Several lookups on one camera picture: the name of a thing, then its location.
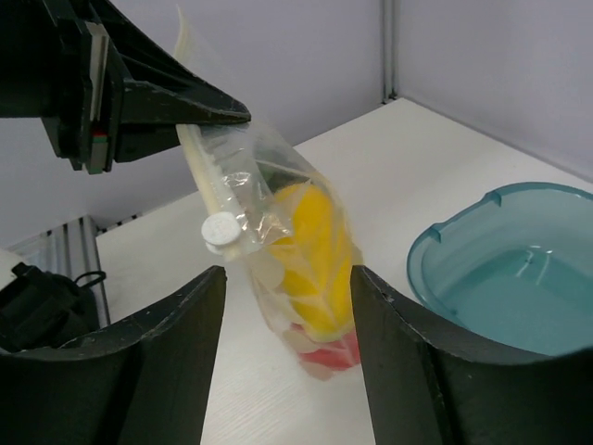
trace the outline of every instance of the yellow object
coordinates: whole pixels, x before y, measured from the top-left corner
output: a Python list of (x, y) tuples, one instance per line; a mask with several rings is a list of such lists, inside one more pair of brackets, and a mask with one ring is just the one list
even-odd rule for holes
[(355, 254), (345, 215), (312, 184), (287, 186), (275, 197), (291, 211), (294, 230), (269, 247), (284, 266), (284, 292), (311, 339), (337, 340), (354, 326), (350, 270)]

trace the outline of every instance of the red object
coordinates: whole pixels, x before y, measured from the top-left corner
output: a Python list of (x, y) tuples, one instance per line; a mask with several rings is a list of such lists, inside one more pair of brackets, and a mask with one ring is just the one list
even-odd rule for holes
[[(306, 335), (305, 330), (298, 324), (293, 324), (292, 328)], [(298, 354), (303, 362), (322, 364), (334, 371), (344, 371), (360, 363), (359, 342), (355, 329), (339, 340), (329, 343), (313, 343), (319, 346), (318, 350)]]

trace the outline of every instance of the gray wall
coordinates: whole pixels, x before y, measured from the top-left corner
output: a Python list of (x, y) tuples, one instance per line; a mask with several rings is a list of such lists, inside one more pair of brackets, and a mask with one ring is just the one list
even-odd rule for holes
[(593, 2), (398, 1), (400, 93), (593, 178)]
[[(172, 51), (176, 2), (114, 3)], [(290, 142), (379, 106), (380, 0), (178, 3), (239, 82), (239, 98)], [(179, 148), (91, 177), (54, 157), (37, 120), (0, 121), (0, 135), (0, 246), (85, 213), (109, 225), (195, 190)]]

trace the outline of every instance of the ziplock bag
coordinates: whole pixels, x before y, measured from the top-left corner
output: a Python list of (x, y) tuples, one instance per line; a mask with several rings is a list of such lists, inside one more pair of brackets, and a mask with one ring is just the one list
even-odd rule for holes
[[(175, 57), (192, 70), (198, 42), (180, 19)], [(245, 265), (268, 327), (319, 379), (360, 363), (349, 280), (362, 257), (327, 179), (259, 121), (177, 132), (207, 207), (208, 249)]]

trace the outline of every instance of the table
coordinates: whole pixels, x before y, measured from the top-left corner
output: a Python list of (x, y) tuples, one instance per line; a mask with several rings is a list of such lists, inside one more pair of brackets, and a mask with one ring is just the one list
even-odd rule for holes
[[(415, 237), (504, 184), (593, 185), (409, 100), (399, 99), (297, 148), (345, 202), (365, 263), (411, 297), (406, 256)], [(221, 258), (199, 229), (198, 193), (97, 239), (117, 321), (169, 295)], [(205, 445), (372, 445), (360, 368), (311, 380), (263, 323), (240, 267), (229, 282), (212, 377)]]

